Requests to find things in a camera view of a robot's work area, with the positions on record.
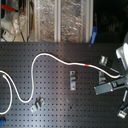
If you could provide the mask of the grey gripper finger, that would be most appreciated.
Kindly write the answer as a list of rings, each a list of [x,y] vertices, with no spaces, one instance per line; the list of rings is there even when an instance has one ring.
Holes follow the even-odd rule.
[[[108,77],[101,71],[99,71],[99,84],[106,83],[108,81]]]

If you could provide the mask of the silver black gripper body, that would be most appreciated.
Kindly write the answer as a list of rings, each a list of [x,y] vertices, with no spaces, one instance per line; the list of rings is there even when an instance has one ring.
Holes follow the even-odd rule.
[[[100,95],[100,94],[112,92],[112,91],[127,88],[127,87],[128,87],[128,84],[126,83],[125,79],[120,78],[111,82],[98,85],[94,88],[94,90],[97,95]]]

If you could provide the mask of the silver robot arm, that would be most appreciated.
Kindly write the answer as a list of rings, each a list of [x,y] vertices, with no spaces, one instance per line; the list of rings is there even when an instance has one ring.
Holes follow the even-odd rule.
[[[96,86],[95,93],[97,95],[128,88],[128,33],[126,34],[125,42],[115,53],[116,59],[112,61],[110,69],[117,72],[118,76],[113,77],[113,81]]]

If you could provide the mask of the grey bracket near arm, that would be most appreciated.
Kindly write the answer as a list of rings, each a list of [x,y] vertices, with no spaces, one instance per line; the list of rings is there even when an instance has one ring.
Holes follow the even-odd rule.
[[[105,56],[101,56],[100,58],[100,64],[103,65],[103,66],[106,66],[109,62],[109,59]]]

